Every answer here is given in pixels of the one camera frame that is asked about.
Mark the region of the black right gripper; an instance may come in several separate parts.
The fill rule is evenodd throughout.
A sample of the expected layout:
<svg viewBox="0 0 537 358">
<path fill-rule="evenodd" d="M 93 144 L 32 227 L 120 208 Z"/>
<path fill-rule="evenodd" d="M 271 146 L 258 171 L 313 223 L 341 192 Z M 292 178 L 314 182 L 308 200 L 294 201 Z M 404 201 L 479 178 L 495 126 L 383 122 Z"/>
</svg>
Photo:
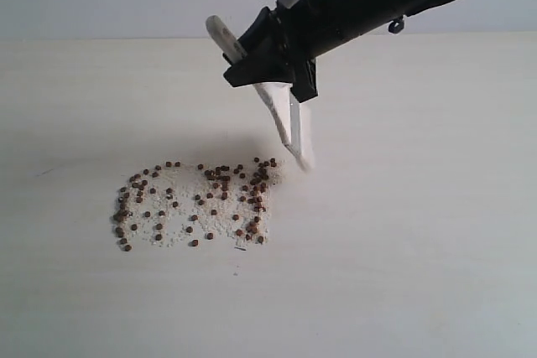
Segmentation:
<svg viewBox="0 0 537 358">
<path fill-rule="evenodd" d="M 223 77 L 232 87 L 288 83 L 299 102 L 318 96 L 316 58 L 341 39 L 342 0 L 276 0 L 264 7 L 238 42 L 246 58 L 232 62 Z"/>
</svg>

